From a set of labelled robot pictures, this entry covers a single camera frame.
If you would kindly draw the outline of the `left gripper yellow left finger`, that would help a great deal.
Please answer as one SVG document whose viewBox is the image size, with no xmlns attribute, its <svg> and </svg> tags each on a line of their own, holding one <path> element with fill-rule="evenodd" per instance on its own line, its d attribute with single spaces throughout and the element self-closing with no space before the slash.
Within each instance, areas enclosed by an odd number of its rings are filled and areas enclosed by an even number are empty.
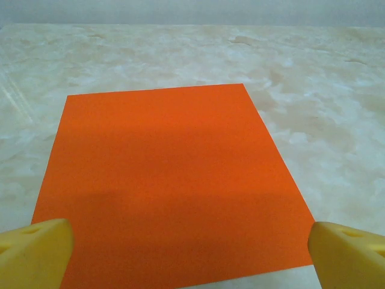
<svg viewBox="0 0 385 289">
<path fill-rule="evenodd" d="M 60 289 L 73 247 L 67 219 L 0 233 L 0 289 Z"/>
</svg>

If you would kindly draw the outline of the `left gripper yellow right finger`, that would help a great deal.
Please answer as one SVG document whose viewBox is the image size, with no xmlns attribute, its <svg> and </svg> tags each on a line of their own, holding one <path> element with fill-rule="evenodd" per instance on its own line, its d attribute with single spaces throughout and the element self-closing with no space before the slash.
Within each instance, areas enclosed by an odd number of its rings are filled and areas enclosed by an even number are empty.
<svg viewBox="0 0 385 289">
<path fill-rule="evenodd" d="M 385 236 L 315 222 L 307 246 L 322 289 L 385 289 Z"/>
</svg>

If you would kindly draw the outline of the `orange square paper sheet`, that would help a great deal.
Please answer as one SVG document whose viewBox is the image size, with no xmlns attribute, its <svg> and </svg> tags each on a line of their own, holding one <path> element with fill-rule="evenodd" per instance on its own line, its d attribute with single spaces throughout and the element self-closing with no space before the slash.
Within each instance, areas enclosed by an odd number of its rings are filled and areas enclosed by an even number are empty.
<svg viewBox="0 0 385 289">
<path fill-rule="evenodd" d="M 176 289 L 308 266 L 314 222 L 242 84 L 72 95 L 33 222 L 66 218 L 60 289 Z"/>
</svg>

